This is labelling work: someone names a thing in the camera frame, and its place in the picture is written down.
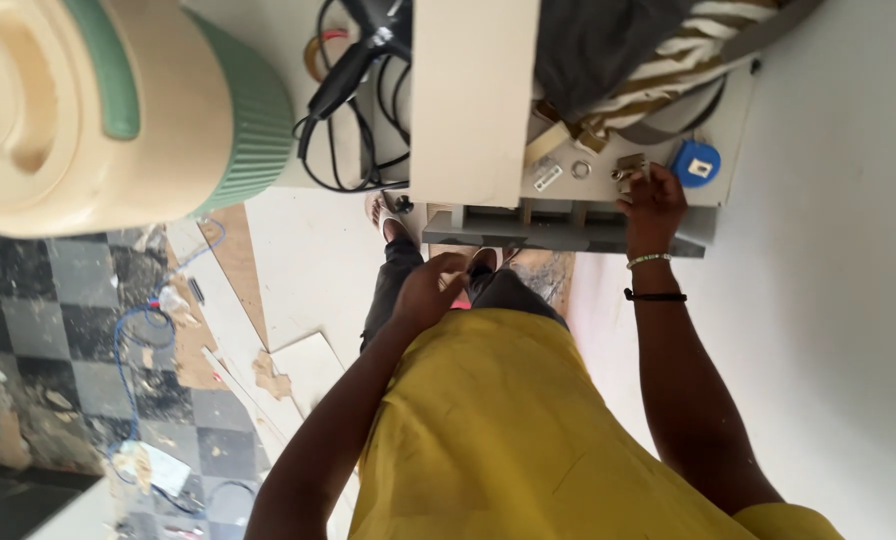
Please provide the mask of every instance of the person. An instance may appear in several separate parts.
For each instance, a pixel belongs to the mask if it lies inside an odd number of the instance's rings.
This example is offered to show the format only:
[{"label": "person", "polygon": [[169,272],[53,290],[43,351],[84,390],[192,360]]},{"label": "person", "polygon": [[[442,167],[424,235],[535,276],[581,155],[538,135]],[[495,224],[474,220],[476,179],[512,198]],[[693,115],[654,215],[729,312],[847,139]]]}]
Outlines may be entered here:
[{"label": "person", "polygon": [[[562,317],[495,272],[497,253],[423,263],[376,202],[386,263],[362,353],[287,444],[245,538],[325,538],[356,463],[355,539],[841,538],[765,477],[669,261],[652,258],[687,209],[680,182],[653,163],[629,195],[618,205],[660,462],[611,415]],[[471,309],[449,310],[464,288]]]}]

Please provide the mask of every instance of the blue tape measure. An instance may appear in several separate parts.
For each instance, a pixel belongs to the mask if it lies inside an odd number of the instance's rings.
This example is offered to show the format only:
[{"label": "blue tape measure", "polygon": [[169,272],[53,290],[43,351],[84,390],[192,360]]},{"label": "blue tape measure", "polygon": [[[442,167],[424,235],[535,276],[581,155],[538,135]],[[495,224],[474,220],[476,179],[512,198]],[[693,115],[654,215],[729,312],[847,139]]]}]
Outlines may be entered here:
[{"label": "blue tape measure", "polygon": [[670,166],[685,188],[701,188],[714,180],[721,168],[722,155],[718,150],[696,140],[682,141]]}]

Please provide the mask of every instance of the hand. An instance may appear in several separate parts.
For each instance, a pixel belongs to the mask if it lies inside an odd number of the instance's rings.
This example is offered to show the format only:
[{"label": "hand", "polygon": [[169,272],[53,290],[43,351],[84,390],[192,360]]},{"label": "hand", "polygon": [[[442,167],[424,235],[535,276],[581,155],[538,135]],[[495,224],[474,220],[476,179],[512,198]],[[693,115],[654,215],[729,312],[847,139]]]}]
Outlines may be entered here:
[{"label": "hand", "polygon": [[668,253],[675,231],[688,210],[678,177],[658,163],[650,166],[650,178],[631,176],[631,202],[619,199],[618,208],[628,218],[628,260]]},{"label": "hand", "polygon": [[459,274],[442,291],[439,277],[464,272],[467,268],[468,258],[456,252],[443,252],[415,268],[405,279],[394,303],[393,324],[415,336],[437,325],[468,283],[468,274]]}]

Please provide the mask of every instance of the dark pants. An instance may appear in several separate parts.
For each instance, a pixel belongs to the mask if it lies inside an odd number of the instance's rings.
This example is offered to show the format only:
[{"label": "dark pants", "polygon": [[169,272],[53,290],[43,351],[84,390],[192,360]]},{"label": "dark pants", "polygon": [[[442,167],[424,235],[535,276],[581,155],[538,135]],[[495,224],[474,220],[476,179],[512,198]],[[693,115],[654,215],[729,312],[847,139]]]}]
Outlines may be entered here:
[{"label": "dark pants", "polygon": [[[392,318],[394,303],[408,275],[424,264],[415,242],[405,237],[398,237],[388,242],[384,246],[384,258],[385,263],[378,270],[378,280],[375,282],[375,298],[364,321],[361,350],[368,347],[371,339]],[[471,301],[472,310],[500,308],[533,313],[553,319],[568,328],[562,315],[555,312],[547,301],[538,296],[538,293],[521,282],[521,278],[512,270],[498,272],[492,270],[484,265],[469,270],[471,278],[468,281],[468,299]]]}]

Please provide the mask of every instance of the yellow shirt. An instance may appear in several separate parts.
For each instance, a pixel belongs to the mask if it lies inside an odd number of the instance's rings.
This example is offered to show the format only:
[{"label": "yellow shirt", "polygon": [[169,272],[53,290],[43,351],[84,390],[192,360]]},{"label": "yellow shirt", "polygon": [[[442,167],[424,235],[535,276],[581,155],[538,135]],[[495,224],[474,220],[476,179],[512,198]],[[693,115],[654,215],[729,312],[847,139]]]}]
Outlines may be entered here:
[{"label": "yellow shirt", "polygon": [[355,539],[841,538],[792,504],[718,510],[614,419],[563,326],[506,309],[451,311],[411,344],[360,482]]}]

